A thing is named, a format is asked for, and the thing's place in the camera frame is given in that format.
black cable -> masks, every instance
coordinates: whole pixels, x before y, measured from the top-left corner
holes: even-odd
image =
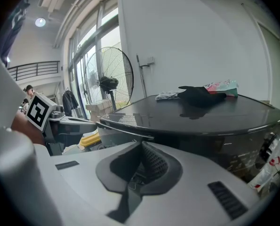
[[[174,94],[174,95],[172,95],[172,96],[176,96],[177,94],[178,94],[178,93],[176,93],[176,94]],[[172,96],[168,97],[167,100],[170,99]]]

standing fan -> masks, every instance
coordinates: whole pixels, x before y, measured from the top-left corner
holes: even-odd
[[[96,116],[129,104],[134,74],[128,57],[120,49],[105,47],[94,53],[86,63],[84,78],[86,96]]]

cardboard box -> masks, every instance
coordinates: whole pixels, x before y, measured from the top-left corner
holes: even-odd
[[[96,104],[85,105],[85,108],[91,113],[91,121],[100,121],[100,117],[112,113],[112,103],[109,100],[102,100]]]

white cloth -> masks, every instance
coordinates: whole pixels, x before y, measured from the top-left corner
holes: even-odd
[[[24,104],[24,106],[23,106],[24,114],[26,114],[26,111],[28,110],[28,107],[29,107],[29,103]]]
[[[171,100],[176,99],[178,93],[184,92],[185,89],[178,89],[178,90],[171,90],[168,92],[161,92],[159,95],[156,96],[155,100]]]

black glove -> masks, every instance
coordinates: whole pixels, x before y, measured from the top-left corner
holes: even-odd
[[[211,107],[226,98],[225,93],[210,94],[205,87],[180,86],[179,88],[185,91],[178,93],[177,97],[199,108]]]

